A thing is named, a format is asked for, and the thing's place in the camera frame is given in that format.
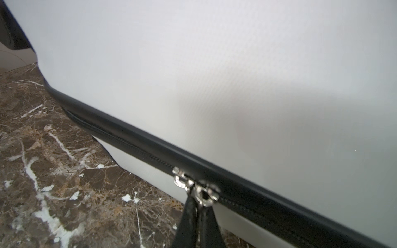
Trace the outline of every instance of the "white surface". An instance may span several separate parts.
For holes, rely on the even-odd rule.
[[[122,168],[134,173],[143,180],[151,183],[157,188],[162,189],[165,193],[176,198],[178,201],[186,201],[186,192],[184,189],[178,188],[173,178],[164,172],[138,160],[137,158],[109,145],[108,143],[95,137],[117,161]],[[128,202],[131,200],[130,195],[123,196],[123,200]],[[248,221],[238,214],[230,211],[220,204],[214,205],[214,211],[218,224],[225,227],[238,237],[249,241],[257,248],[292,248],[293,246]]]
[[[6,2],[55,89],[397,247],[395,1]]]

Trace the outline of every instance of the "floor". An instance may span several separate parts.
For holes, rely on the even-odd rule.
[[[169,247],[183,209],[71,122],[37,64],[0,75],[0,182],[1,247]]]

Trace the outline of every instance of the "zipper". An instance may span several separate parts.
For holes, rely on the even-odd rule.
[[[195,240],[192,240],[199,233],[200,247],[226,248],[222,235],[219,230],[218,222],[212,206],[219,199],[219,194],[210,187],[199,185],[197,182],[188,178],[185,172],[178,167],[172,170],[174,183],[184,188],[187,193],[185,209],[183,210],[181,221],[178,225],[172,248],[187,248],[182,244],[181,239],[186,239],[189,248],[196,247]],[[191,201],[195,202],[195,211],[191,211]]]
[[[137,154],[141,155],[142,157],[147,158],[148,160],[156,161],[158,164],[166,167],[166,170],[162,171],[169,171],[172,170],[172,174],[174,175],[174,183],[181,188],[185,188],[186,192],[188,194],[191,194],[194,196],[196,201],[199,202],[200,205],[204,207],[210,207],[216,202],[219,202],[220,204],[224,205],[225,207],[229,208],[230,210],[236,212],[236,213],[243,213],[241,214],[243,217],[248,216],[253,216],[255,219],[259,219],[261,221],[266,222],[268,225],[271,225],[275,227],[276,229],[282,231],[286,235],[294,238],[297,240],[299,243],[301,243],[304,247],[307,248],[317,248],[317,246],[312,245],[310,242],[308,242],[306,239],[302,238],[301,236],[291,232],[287,228],[284,228],[283,226],[277,224],[274,221],[271,221],[270,219],[262,216],[261,214],[258,214],[257,212],[239,204],[233,201],[232,199],[228,199],[226,197],[221,196],[215,189],[210,188],[206,185],[203,185],[197,181],[194,181],[191,179],[188,175],[185,174],[184,171],[181,171],[178,167],[172,166],[171,164],[165,162],[164,160],[152,155],[149,152],[146,152],[145,150],[139,148],[138,146],[130,143],[127,140],[124,140],[98,126],[95,126],[86,120],[81,119],[80,117],[76,116],[75,114],[71,113],[70,111],[66,110],[63,108],[65,111],[66,115],[72,119],[74,122],[79,124],[81,127],[90,130],[93,133],[100,134],[102,136],[107,137],[108,139],[117,142],[118,144],[122,146],[126,146],[129,149],[133,149],[134,152]]]

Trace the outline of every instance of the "white suitcase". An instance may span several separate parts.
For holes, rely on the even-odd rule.
[[[124,169],[256,247],[397,247],[395,1],[5,1]]]

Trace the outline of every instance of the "black zipper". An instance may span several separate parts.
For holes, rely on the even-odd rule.
[[[74,122],[76,122],[82,128],[88,129],[89,131],[91,131],[95,134],[100,134],[100,136],[102,136],[102,137],[104,136],[108,140],[111,140],[112,142],[117,142],[118,144],[120,144],[122,146],[126,146],[129,149],[133,149],[134,155],[139,154],[140,157],[145,157],[148,160],[156,161],[157,164],[165,167],[163,169],[163,171],[166,171],[169,175],[172,175],[172,173],[169,173],[169,171],[172,171],[174,166],[170,165],[169,163],[165,162],[164,160],[152,155],[149,152],[146,152],[145,150],[139,148],[138,146],[136,146],[136,145],[134,145],[134,144],[132,144],[132,143],[130,143],[114,134],[111,134],[110,132],[108,132],[98,126],[95,126],[94,124],[87,122],[86,120],[83,120],[82,118],[76,116],[75,114],[73,114],[72,112],[70,112],[64,108],[63,108],[63,110],[65,111],[66,115],[70,119],[72,119]],[[301,236],[295,234],[294,232],[288,230],[287,228],[284,228],[283,226],[277,224],[276,222],[262,216],[261,214],[258,214],[257,212],[255,212],[239,203],[236,203],[235,201],[233,201],[231,199],[225,198],[224,196],[220,195],[218,202],[221,203],[222,205],[224,205],[225,207],[229,208],[230,210],[242,215],[245,218],[248,218],[251,220],[253,220],[253,219],[256,220],[256,221],[254,221],[255,223],[264,223],[263,225],[261,225],[262,227],[267,226],[267,227],[273,227],[275,229],[278,229],[279,231],[283,232],[284,234],[295,239],[298,243],[301,243],[301,245],[303,245],[304,247],[317,248],[317,246],[314,246],[313,244],[311,244],[310,242],[308,242]]]

